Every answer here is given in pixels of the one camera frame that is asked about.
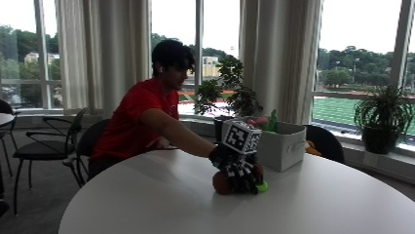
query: dark hair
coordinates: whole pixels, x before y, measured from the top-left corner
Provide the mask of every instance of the dark hair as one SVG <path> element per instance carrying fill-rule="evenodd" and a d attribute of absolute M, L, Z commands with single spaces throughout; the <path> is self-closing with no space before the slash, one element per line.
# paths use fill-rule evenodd
<path fill-rule="evenodd" d="M 164 40 L 156 45 L 152 53 L 154 76 L 159 75 L 156 62 L 160 62 L 164 68 L 175 66 L 179 70 L 195 71 L 194 51 L 178 40 Z"/>

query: green object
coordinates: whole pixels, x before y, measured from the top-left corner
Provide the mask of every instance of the green object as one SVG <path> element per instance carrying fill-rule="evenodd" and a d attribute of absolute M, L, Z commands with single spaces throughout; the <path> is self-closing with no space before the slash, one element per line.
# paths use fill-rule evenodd
<path fill-rule="evenodd" d="M 277 109 L 275 109 L 272 112 L 272 116 L 269 117 L 269 123 L 265 131 L 277 132 Z"/>
<path fill-rule="evenodd" d="M 259 193 L 264 193 L 269 190 L 269 184 L 264 181 L 261 184 L 257 185 Z"/>

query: sky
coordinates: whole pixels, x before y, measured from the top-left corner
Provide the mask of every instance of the sky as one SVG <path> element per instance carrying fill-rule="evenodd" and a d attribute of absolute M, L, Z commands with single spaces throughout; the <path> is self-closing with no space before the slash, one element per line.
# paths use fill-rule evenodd
<path fill-rule="evenodd" d="M 0 24 L 35 31 L 33 0 L 0 0 Z M 43 0 L 46 31 L 57 33 L 55 0 Z M 239 0 L 206 0 L 204 45 L 237 56 Z M 195 0 L 152 1 L 152 32 L 195 44 Z M 343 51 L 356 46 L 377 53 L 394 49 L 401 0 L 327 0 L 320 47 Z M 415 42 L 410 44 L 415 52 Z"/>

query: window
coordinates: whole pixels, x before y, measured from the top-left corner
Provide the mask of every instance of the window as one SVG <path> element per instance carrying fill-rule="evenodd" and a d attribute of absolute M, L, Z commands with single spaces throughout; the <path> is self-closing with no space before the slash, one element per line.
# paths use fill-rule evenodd
<path fill-rule="evenodd" d="M 412 47 L 406 52 L 410 31 L 402 30 L 413 21 L 406 16 L 412 16 L 412 8 L 401 12 L 401 5 L 412 4 L 412 0 L 325 0 L 313 92 L 315 123 L 354 133 L 354 104 L 369 88 L 398 84 L 414 92 L 415 54 Z M 400 73 L 402 62 L 405 74 Z M 415 135 L 414 127 L 409 134 Z"/>
<path fill-rule="evenodd" d="M 62 108 L 55 1 L 2 1 L 0 9 L 3 99 L 22 108 Z"/>
<path fill-rule="evenodd" d="M 202 72 L 190 74 L 180 92 L 182 115 L 195 115 L 198 86 L 203 80 L 220 76 L 216 64 L 221 58 L 227 55 L 239 57 L 239 21 L 239 0 L 152 0 L 152 49 L 168 38 L 182 40 L 195 50 L 203 47 L 203 55 L 196 58 L 202 61 L 202 67 L 196 67 Z M 202 40 L 198 40 L 198 35 L 203 35 Z"/>

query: white curtain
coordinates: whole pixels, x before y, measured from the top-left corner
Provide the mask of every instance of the white curtain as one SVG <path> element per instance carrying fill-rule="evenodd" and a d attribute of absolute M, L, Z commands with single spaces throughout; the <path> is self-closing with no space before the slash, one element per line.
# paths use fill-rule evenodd
<path fill-rule="evenodd" d="M 65 111 L 110 118 L 150 74 L 150 1 L 58 0 Z"/>
<path fill-rule="evenodd" d="M 321 0 L 241 1 L 241 54 L 247 85 L 257 91 L 265 115 L 311 121 L 319 51 Z"/>
<path fill-rule="evenodd" d="M 65 113 L 88 106 L 87 57 L 80 0 L 57 0 Z"/>

